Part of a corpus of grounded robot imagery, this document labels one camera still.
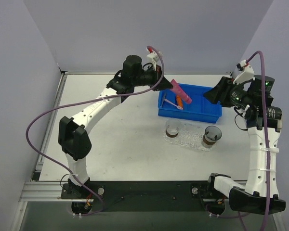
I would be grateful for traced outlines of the clear cup brown band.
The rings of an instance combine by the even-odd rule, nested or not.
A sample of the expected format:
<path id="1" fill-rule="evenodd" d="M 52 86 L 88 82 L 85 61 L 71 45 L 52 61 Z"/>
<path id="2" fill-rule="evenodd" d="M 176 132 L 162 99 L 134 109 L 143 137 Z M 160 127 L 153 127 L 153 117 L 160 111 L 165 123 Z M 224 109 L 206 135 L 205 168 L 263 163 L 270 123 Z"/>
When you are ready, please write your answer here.
<path id="1" fill-rule="evenodd" d="M 175 138 L 178 136 L 183 124 L 180 120 L 171 118 L 166 121 L 165 133 L 167 137 Z"/>

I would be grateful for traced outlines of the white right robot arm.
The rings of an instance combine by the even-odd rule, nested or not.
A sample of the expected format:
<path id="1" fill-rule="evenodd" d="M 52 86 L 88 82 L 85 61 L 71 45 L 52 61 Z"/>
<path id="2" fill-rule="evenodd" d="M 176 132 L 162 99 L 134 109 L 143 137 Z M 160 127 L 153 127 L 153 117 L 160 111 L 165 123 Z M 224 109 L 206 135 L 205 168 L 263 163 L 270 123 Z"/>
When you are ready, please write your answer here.
<path id="1" fill-rule="evenodd" d="M 271 89 L 275 79 L 260 75 L 244 84 L 236 84 L 229 77 L 222 77 L 218 84 L 203 96 L 212 104 L 233 107 L 246 121 L 250 140 L 250 168 L 245 186 L 236 183 L 228 175 L 211 173 L 207 192 L 213 197 L 221 195 L 229 199 L 234 211 L 264 215 L 274 214 L 286 208 L 279 198 L 276 183 L 276 155 L 282 129 L 282 110 L 272 106 Z"/>

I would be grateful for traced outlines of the orange toothpaste tube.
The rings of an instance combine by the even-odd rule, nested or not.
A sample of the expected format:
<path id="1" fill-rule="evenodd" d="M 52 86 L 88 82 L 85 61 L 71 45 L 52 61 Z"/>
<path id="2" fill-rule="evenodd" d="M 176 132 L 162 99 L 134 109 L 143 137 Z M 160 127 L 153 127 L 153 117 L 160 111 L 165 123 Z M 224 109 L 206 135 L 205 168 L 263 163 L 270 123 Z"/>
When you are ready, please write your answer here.
<path id="1" fill-rule="evenodd" d="M 179 107 L 183 108 L 182 99 L 178 95 L 176 95 L 176 102 Z"/>

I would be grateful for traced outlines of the clear textured acrylic stand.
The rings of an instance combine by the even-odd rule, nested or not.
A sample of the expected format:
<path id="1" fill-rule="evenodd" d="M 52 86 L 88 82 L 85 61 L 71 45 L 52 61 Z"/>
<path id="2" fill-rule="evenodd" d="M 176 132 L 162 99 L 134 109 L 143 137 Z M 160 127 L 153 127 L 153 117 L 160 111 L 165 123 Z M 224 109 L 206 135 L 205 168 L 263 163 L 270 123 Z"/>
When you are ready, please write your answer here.
<path id="1" fill-rule="evenodd" d="M 189 123 L 184 123 L 181 129 L 181 143 L 185 146 L 194 148 L 202 146 L 203 134 L 204 134 L 203 127 Z"/>

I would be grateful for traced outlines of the blue tinted cup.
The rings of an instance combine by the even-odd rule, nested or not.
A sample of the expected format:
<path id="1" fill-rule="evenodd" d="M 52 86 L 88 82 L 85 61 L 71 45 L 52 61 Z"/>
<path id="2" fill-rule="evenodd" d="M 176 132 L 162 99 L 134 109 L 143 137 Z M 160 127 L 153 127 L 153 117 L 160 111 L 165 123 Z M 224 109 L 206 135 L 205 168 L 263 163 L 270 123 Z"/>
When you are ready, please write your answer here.
<path id="1" fill-rule="evenodd" d="M 204 130 L 202 144 L 204 147 L 210 148 L 216 144 L 222 137 L 222 131 L 216 126 L 208 126 Z"/>

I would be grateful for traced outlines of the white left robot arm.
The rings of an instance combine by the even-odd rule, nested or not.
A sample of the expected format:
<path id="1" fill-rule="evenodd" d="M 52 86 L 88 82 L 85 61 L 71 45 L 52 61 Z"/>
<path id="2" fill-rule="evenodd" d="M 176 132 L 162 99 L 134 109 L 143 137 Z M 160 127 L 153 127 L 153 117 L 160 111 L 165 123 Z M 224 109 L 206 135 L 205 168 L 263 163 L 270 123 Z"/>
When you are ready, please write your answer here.
<path id="1" fill-rule="evenodd" d="M 136 87 L 149 86 L 154 91 L 172 88 L 162 73 L 163 66 L 157 64 L 162 56 L 161 52 L 152 51 L 147 55 L 149 62 L 146 64 L 142 64 L 141 57 L 137 55 L 127 56 L 122 69 L 108 82 L 96 102 L 71 118 L 61 118 L 58 143 L 66 155 L 71 170 L 68 184 L 76 197 L 83 198 L 89 193 L 86 156 L 92 148 L 89 133 L 93 127 L 111 109 L 134 95 Z"/>

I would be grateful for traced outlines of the pink toothpaste tube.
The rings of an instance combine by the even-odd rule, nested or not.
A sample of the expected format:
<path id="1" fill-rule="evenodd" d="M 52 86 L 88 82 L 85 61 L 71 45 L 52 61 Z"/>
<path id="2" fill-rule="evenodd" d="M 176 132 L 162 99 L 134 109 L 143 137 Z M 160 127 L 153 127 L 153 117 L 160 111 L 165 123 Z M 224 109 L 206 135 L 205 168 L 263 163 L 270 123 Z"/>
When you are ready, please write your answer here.
<path id="1" fill-rule="evenodd" d="M 184 101 L 186 104 L 190 104 L 192 102 L 192 99 L 187 95 L 187 93 L 185 93 L 185 91 L 180 87 L 175 79 L 172 79 L 170 83 L 172 85 L 170 90 L 178 95 L 182 101 Z"/>

